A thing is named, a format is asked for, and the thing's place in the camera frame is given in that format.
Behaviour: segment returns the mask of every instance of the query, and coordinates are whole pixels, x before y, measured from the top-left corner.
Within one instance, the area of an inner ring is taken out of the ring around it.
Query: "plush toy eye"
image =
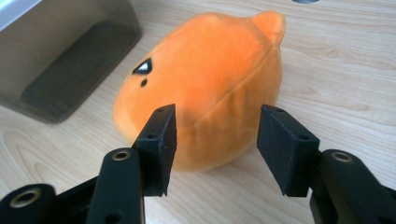
[[[138,75],[148,75],[152,70],[152,62],[151,58],[146,59],[141,64],[139,64],[136,69],[132,72],[132,74]]]

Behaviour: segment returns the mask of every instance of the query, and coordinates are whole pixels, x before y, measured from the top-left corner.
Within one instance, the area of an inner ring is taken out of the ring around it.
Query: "orange plush toy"
[[[113,108],[134,142],[151,113],[176,104],[174,169],[201,171],[229,162],[257,138],[260,108],[274,105],[281,82],[282,15],[198,15],[160,42],[127,77]]]

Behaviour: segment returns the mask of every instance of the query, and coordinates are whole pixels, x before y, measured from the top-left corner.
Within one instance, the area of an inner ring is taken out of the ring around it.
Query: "wood grain surface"
[[[98,175],[108,151],[128,147],[111,121],[113,100],[177,25],[201,12],[246,17],[268,9],[287,19],[277,106],[321,140],[320,150],[360,157],[396,189],[396,1],[132,2],[142,39],[68,120],[49,125],[0,107],[0,198],[41,182],[63,192]],[[168,197],[145,200],[147,223],[313,223],[308,202],[281,196],[255,146],[218,169],[173,172]]]

